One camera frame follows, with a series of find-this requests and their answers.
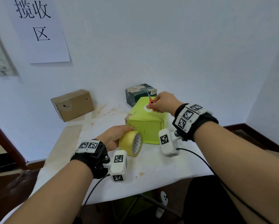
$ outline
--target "hand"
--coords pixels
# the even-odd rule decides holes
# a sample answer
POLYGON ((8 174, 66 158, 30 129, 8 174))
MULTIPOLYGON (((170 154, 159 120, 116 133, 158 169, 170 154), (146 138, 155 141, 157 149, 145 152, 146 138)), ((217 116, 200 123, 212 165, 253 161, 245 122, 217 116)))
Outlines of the hand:
POLYGON ((95 139, 101 141, 106 150, 112 151, 119 147, 119 139, 128 131, 132 131, 133 127, 126 125, 113 126, 107 129, 104 133, 96 137, 95 139))
POLYGON ((168 112, 172 116, 175 116, 175 112, 180 105, 184 104, 179 101, 174 94, 168 93, 166 91, 159 93, 154 99, 153 107, 156 109, 156 112, 164 113, 168 112))

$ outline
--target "yellow tape roll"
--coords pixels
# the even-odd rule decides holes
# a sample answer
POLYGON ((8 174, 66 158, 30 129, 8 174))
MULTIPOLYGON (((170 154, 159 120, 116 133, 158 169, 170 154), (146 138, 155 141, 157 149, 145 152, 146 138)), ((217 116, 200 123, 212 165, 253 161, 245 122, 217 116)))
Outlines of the yellow tape roll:
POLYGON ((139 131, 129 131, 119 140, 119 150, 125 150, 127 155, 137 157, 142 147, 142 136, 139 131))

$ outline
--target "scissors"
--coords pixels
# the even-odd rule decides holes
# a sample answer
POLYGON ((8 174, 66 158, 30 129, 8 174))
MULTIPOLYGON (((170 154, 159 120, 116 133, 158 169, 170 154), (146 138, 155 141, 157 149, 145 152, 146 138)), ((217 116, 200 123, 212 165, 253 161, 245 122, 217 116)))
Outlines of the scissors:
POLYGON ((156 109, 155 109, 154 106, 152 105, 155 101, 151 98, 151 96, 150 96, 150 94, 149 94, 148 92, 147 92, 147 94, 148 94, 149 100, 150 100, 149 105, 150 105, 151 109, 155 112, 156 109))

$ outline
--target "box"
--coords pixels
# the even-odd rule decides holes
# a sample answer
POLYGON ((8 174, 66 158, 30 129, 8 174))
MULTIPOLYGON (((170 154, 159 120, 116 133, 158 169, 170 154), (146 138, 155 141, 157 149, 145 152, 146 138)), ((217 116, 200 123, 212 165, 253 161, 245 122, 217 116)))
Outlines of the box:
POLYGON ((149 97, 141 97, 125 118, 125 123, 141 133, 143 143, 159 144, 158 133, 166 127, 168 113, 153 112, 146 108, 147 104, 149 97))
POLYGON ((127 104, 129 104, 131 107, 133 107, 141 97, 147 97, 147 92, 151 97, 157 95, 157 89, 149 86, 148 84, 141 84, 127 88, 125 92, 127 104))
POLYGON ((64 122, 94 110, 89 91, 77 90, 51 99, 56 112, 64 122))

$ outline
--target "table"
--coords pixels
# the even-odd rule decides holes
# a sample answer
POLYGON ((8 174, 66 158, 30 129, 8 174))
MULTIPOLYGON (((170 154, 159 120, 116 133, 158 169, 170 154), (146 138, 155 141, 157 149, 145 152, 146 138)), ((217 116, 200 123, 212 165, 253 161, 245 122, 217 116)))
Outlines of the table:
MULTIPOLYGON (((84 139, 95 138, 114 125, 125 124, 125 117, 130 109, 126 104, 105 104, 93 112, 69 121, 46 159, 44 167, 40 170, 31 195, 70 161, 77 144, 84 139)), ((168 128, 174 130, 175 128, 171 124, 172 121, 173 117, 170 116, 168 128)), ((194 151, 204 158, 196 143, 179 140, 178 145, 180 148, 194 151)), ((113 153, 114 151, 109 152, 109 156, 113 157, 113 153)), ((194 154, 180 150, 178 156, 169 158, 161 153, 160 145, 146 143, 143 143, 142 149, 136 158, 128 156, 127 172, 127 180, 124 182, 115 183, 110 177, 101 181, 93 191, 87 204, 117 200, 140 194, 184 178, 212 175, 205 163, 194 154)), ((85 199, 97 182, 97 179, 93 180, 85 199)), ((17 208, 6 215, 0 223, 3 223, 17 208)))

